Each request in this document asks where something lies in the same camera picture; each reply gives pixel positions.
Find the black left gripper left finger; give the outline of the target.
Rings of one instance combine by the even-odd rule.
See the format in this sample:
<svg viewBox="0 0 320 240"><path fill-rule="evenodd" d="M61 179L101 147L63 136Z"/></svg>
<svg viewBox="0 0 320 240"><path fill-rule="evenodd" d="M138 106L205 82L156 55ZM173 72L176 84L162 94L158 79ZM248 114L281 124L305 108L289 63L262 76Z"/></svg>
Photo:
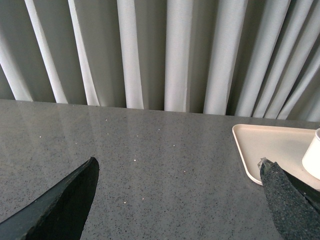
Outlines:
<svg viewBox="0 0 320 240"><path fill-rule="evenodd" d="M0 224L2 240L79 240L99 179L91 157L35 201Z"/></svg>

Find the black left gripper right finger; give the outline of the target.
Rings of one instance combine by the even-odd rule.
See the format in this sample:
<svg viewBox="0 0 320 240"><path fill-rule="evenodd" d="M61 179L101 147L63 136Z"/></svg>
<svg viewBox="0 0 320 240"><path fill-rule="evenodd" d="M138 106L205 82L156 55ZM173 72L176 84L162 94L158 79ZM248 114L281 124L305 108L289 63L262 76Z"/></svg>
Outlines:
<svg viewBox="0 0 320 240"><path fill-rule="evenodd" d="M259 174L273 223L285 240L320 238L320 191L261 158Z"/></svg>

